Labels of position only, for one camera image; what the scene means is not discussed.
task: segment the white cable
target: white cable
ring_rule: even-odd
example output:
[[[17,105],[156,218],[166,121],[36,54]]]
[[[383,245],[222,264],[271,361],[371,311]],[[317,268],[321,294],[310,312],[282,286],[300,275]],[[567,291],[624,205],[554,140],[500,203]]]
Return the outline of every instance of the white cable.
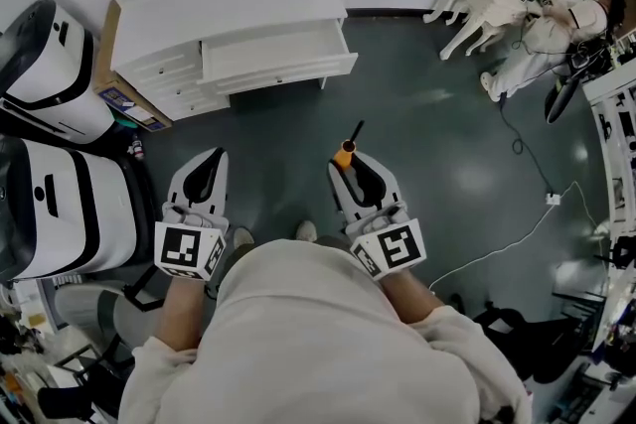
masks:
[[[563,191],[563,193],[561,194],[561,197],[563,198],[565,195],[567,195],[567,192],[569,192],[569,190],[571,190],[574,186],[576,186],[578,188],[578,191],[580,192],[580,197],[583,199],[583,207],[585,208],[585,213],[587,214],[587,218],[591,221],[591,223],[594,225],[594,228],[598,228],[598,225],[596,224],[596,221],[594,221],[594,219],[592,218],[591,214],[589,213],[589,209],[587,208],[587,203],[585,202],[585,196],[583,194],[583,189],[580,187],[579,183],[577,181],[572,182],[565,191]],[[435,279],[430,285],[428,285],[428,288],[432,290],[433,286],[435,286],[437,283],[439,283],[442,279],[447,278],[448,276],[450,276],[451,274],[454,274],[455,272],[459,272],[460,270],[465,269],[466,267],[470,267],[471,265],[483,261],[486,258],[491,257],[493,254],[498,254],[498,253],[502,253],[508,249],[510,249],[511,247],[514,247],[516,245],[521,244],[524,240],[526,240],[528,237],[530,237],[535,231],[537,231],[537,228],[539,228],[539,225],[544,221],[544,219],[546,217],[548,217],[548,214],[555,208],[556,206],[550,206],[550,208],[544,212],[544,215],[541,216],[541,218],[537,221],[537,223],[535,224],[535,226],[533,226],[533,229],[531,229],[528,233],[526,233],[523,237],[521,237],[519,240],[516,240],[510,244],[508,244],[506,247],[503,247],[501,249],[497,249],[495,251],[491,251],[488,254],[484,254],[483,256],[480,256],[479,258],[475,258],[474,260],[471,260],[467,263],[464,263],[463,265],[457,267],[456,269],[453,269],[449,272],[446,272],[443,276],[438,277],[437,279]],[[599,249],[601,249],[599,254],[602,254],[602,244],[601,244],[601,240],[598,239],[598,247]]]

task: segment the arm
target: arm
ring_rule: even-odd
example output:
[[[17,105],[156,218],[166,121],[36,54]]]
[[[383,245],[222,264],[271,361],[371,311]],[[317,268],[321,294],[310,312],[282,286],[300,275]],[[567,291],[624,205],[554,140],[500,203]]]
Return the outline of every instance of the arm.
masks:
[[[576,20],[569,9],[561,6],[547,6],[544,8],[544,16],[553,18],[562,27],[576,29]]]
[[[155,337],[133,352],[135,368],[119,408],[122,424],[155,422],[163,394],[197,357],[204,286],[203,281],[173,278]]]
[[[431,348],[464,362],[477,387],[481,419],[492,420],[510,407],[515,424],[530,424],[530,398],[523,383],[480,326],[444,306],[408,271],[385,277],[381,285],[399,318]]]
[[[390,274],[381,279],[380,284],[399,319],[405,324],[421,322],[434,309],[444,305],[408,270]]]
[[[155,337],[175,352],[199,345],[205,285],[200,280],[172,279]]]

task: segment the orange handle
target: orange handle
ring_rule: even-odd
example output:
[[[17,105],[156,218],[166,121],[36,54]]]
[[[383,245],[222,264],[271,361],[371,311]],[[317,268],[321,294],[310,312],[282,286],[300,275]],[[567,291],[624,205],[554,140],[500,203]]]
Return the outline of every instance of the orange handle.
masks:
[[[351,140],[344,141],[340,150],[336,152],[334,161],[343,172],[351,167],[351,160],[354,152],[356,152],[356,144]]]

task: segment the pants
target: pants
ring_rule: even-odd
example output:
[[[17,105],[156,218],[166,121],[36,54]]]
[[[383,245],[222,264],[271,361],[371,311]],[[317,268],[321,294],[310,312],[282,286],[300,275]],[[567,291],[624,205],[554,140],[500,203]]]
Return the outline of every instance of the pants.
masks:
[[[553,18],[544,17],[537,20],[524,36],[523,43],[510,52],[495,75],[488,90],[491,99],[497,101],[503,93],[510,97],[520,88],[530,85],[540,75],[562,64],[570,41],[569,30]]]
[[[335,247],[336,249],[342,249],[347,252],[349,252],[350,247],[350,244],[344,240],[329,235],[318,237],[315,243],[318,245],[324,245],[325,247]],[[226,261],[226,264],[223,267],[223,273],[219,279],[219,284],[221,284],[221,282],[226,278],[230,269],[232,269],[232,267],[234,267],[241,258],[252,251],[255,247],[256,244],[244,244],[235,249],[235,252],[228,257],[228,261]]]

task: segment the open drawer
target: open drawer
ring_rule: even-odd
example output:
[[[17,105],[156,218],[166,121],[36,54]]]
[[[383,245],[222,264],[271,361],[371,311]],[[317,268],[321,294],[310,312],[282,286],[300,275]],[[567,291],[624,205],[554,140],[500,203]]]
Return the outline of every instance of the open drawer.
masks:
[[[357,57],[349,53],[337,20],[259,27],[202,42],[199,84],[229,94],[347,74]]]

